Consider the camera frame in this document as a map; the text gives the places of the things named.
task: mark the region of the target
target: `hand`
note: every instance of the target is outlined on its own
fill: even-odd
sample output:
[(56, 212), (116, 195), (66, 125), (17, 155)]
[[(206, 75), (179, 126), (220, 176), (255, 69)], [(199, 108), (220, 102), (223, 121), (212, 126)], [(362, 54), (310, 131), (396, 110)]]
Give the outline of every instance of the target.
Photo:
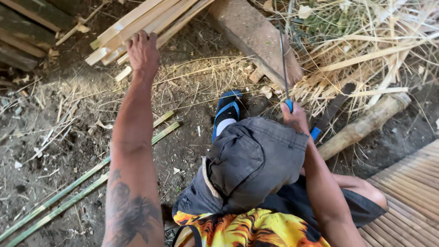
[(126, 42), (131, 66), (134, 70), (150, 68), (155, 73), (158, 71), (160, 54), (155, 47), (156, 43), (157, 34), (150, 33), (148, 35), (144, 30), (133, 34), (133, 37)]
[(294, 128), (297, 132), (309, 134), (308, 121), (306, 120), (306, 113), (297, 101), (293, 102), (293, 113), (290, 113), (290, 108), (287, 104), (281, 103), (281, 110), (284, 114), (284, 125)]

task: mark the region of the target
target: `person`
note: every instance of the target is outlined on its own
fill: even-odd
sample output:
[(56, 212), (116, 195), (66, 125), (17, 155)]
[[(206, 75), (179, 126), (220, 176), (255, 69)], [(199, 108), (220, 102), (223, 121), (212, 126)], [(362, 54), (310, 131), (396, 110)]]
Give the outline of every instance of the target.
[[(157, 35), (127, 42), (133, 79), (116, 118), (102, 246), (164, 246), (152, 159), (151, 85)], [(332, 174), (295, 102), (284, 125), (239, 121), (239, 91), (219, 100), (213, 145), (173, 208), (173, 246), (366, 246), (357, 227), (385, 213), (386, 199), (365, 180)]]

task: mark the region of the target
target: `cargo pocket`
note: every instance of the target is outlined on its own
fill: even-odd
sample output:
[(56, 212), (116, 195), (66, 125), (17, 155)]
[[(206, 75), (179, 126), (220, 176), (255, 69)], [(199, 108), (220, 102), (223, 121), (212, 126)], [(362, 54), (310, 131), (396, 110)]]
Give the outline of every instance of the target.
[(229, 126), (227, 134), (214, 143), (214, 156), (209, 164), (209, 179), (224, 201), (251, 173), (264, 164), (262, 148), (239, 128)]

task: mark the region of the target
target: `blue handle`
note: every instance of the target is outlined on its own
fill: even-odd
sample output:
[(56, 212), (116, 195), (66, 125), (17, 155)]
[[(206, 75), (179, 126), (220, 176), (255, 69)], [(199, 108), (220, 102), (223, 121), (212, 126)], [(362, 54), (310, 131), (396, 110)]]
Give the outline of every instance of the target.
[(311, 136), (313, 137), (313, 140), (317, 139), (317, 136), (319, 136), (320, 132), (322, 131), (317, 127), (314, 127), (313, 130), (311, 130)]
[(288, 105), (288, 108), (290, 109), (290, 113), (293, 113), (293, 102), (291, 101), (291, 99), (285, 100), (285, 104)]

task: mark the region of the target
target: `dirt ground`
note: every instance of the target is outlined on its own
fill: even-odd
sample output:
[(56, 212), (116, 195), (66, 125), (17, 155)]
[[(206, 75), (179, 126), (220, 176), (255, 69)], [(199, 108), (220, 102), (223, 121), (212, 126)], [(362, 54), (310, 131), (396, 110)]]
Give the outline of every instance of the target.
[[(77, 33), (61, 45), (58, 48), (60, 55), (52, 58), (46, 69), (41, 66), (34, 74), (30, 73), (29, 82), (0, 91), (2, 100), (11, 102), (16, 99), (17, 102), (16, 106), (5, 111), (2, 108), (0, 114), (0, 136), (5, 137), (0, 143), (0, 232), (109, 155), (112, 131), (96, 126), (96, 122), (100, 120), (103, 125), (114, 123), (130, 77), (117, 83), (114, 77), (124, 66), (89, 66), (84, 59), (92, 53), (89, 43), (137, 5), (134, 1), (127, 1), (124, 5), (113, 2), (105, 7), (89, 23), (92, 30), (86, 34)], [(91, 11), (84, 8), (83, 16)], [(180, 123), (178, 129), (153, 147), (160, 202), (164, 218), (169, 220), (172, 204), (198, 170), (200, 157), (210, 148), (216, 99), (223, 92), (238, 88), (246, 93), (242, 98), (243, 117), (262, 114), (272, 119), (276, 119), (278, 109), (273, 106), (279, 99), (268, 100), (260, 95), (259, 89), (270, 82), (264, 78), (259, 84), (252, 84), (247, 79), (251, 61), (243, 58), (202, 15), (194, 18), (160, 52), (162, 65), (155, 81), (158, 84), (152, 92), (153, 113), (155, 119), (169, 110), (175, 113), (156, 128), (155, 134), (173, 122)], [(212, 66), (215, 68), (188, 75)], [(25, 78), (26, 74), (10, 76)], [(26, 85), (29, 85), (24, 89), (28, 96), (23, 96), (19, 89)], [(328, 160), (329, 168), (337, 174), (368, 178), (433, 141), (437, 129), (435, 122), (439, 118), (438, 93), (438, 82), (435, 81), (413, 89), (410, 95), (413, 102), (406, 110), (396, 114), (382, 129)], [(78, 99), (77, 109), (51, 135), (49, 141), (55, 138), (42, 151), (42, 156), (26, 162), (38, 151), (34, 148), (41, 148), (49, 131), (57, 125), (60, 107), (62, 117)], [(16, 114), (19, 107), (22, 112)], [(335, 132), (345, 125), (344, 113), (334, 124)], [(15, 168), (16, 162), (22, 167)], [(174, 174), (174, 168), (181, 172)], [(97, 172), (62, 202), (107, 171), (108, 167), (105, 167)], [(102, 185), (19, 246), (101, 245), (105, 195), (106, 187)], [(174, 233), (174, 229), (166, 232), (167, 245), (172, 242)]]

